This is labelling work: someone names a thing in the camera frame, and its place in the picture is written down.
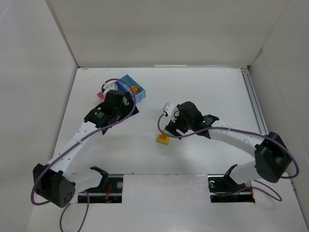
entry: screw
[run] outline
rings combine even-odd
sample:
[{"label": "screw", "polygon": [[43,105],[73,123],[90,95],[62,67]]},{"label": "screw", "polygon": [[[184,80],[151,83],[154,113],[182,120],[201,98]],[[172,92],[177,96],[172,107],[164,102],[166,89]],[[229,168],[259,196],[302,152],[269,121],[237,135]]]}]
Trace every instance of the screw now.
[{"label": "screw", "polygon": [[214,188],[214,187],[215,187],[214,183],[215,183],[215,182],[214,182],[213,180],[211,180],[211,181],[209,182],[209,187]]},{"label": "screw", "polygon": [[122,182],[117,182],[117,184],[116,184],[116,187],[119,189],[121,189],[122,188],[122,186],[123,186],[123,183]]},{"label": "screw", "polygon": [[246,181],[246,182],[245,182],[245,185],[246,185],[247,187],[251,187],[251,182],[250,182],[250,181]]}]

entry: red wire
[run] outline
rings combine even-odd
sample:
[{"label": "red wire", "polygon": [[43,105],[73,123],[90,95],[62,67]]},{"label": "red wire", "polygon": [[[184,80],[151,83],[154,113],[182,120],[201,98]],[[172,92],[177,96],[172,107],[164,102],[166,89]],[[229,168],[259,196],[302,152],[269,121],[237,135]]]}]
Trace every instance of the red wire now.
[{"label": "red wire", "polygon": [[108,185],[108,191],[107,191],[107,193],[105,195],[105,199],[106,199],[105,203],[107,203],[107,200],[110,197],[111,190],[112,190],[112,184],[109,184]]}]

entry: pink block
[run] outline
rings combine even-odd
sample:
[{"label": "pink block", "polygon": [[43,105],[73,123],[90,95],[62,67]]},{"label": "pink block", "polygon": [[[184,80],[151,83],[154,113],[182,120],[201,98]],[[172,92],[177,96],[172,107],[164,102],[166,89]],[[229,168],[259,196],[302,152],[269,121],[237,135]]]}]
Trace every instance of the pink block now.
[{"label": "pink block", "polygon": [[103,95],[102,91],[100,91],[100,93],[97,93],[97,96],[98,96],[100,103],[104,102],[104,95]]}]

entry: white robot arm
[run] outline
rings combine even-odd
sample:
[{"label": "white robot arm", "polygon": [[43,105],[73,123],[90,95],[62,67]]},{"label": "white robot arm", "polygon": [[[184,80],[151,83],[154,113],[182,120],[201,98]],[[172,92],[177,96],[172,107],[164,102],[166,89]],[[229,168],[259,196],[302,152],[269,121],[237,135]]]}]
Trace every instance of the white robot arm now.
[{"label": "white robot arm", "polygon": [[[165,131],[171,135],[167,134],[167,136],[181,139],[182,135],[189,130],[200,131],[205,128],[217,128],[198,132],[197,135],[225,142],[255,158],[254,161],[231,166],[221,179],[217,179],[216,182],[219,181],[221,189],[225,189],[225,191],[233,192],[238,190],[242,184],[260,178],[276,183],[291,163],[290,157],[273,143],[261,137],[226,130],[226,128],[235,128],[218,117],[203,116],[192,102],[187,101],[177,106],[167,103],[163,111],[165,116],[170,118]],[[285,147],[282,139],[276,133],[271,132],[267,137]]]},{"label": "white robot arm", "polygon": [[[35,192],[56,204],[60,208],[70,202],[77,202],[77,195],[89,188],[104,189],[108,182],[108,173],[98,167],[91,167],[89,173],[72,173],[74,166],[86,154],[92,142],[99,139],[107,131],[108,125],[121,121],[132,112],[139,111],[135,107],[129,92],[123,93],[117,90],[109,90],[105,101],[92,109],[84,118],[84,122],[76,134],[59,153],[48,161],[46,165],[37,164],[33,169]],[[46,172],[46,167],[55,163]]]}]

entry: white arm link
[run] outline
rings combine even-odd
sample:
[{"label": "white arm link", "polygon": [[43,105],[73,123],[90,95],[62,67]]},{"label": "white arm link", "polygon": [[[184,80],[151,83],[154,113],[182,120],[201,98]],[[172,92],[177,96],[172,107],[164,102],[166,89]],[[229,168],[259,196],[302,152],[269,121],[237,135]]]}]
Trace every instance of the white arm link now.
[{"label": "white arm link", "polygon": [[55,172],[63,171],[63,176],[65,178],[69,178],[71,176],[72,169],[74,166],[82,159],[82,157],[86,154],[88,148],[91,147],[92,143],[97,139],[102,137],[102,133],[98,132],[89,138],[85,139],[81,142],[81,139],[85,137],[87,134],[97,130],[96,125],[92,122],[83,122],[77,133],[73,136],[73,138],[69,141],[69,143],[64,147],[64,149],[59,153],[55,154],[53,158],[48,161],[48,163],[53,162],[59,155],[68,150],[77,142],[81,144],[74,148],[71,152],[69,152],[65,157],[59,160],[51,169]]},{"label": "white arm link", "polygon": [[[231,125],[223,122],[222,120],[215,121],[211,126],[232,128]],[[232,146],[235,146],[247,152],[253,158],[255,158],[254,151],[256,150],[254,146],[257,144],[261,144],[264,140],[263,138],[259,138],[256,136],[233,132],[230,130],[220,130],[220,129],[209,130],[209,135],[211,139],[219,140]]]}]

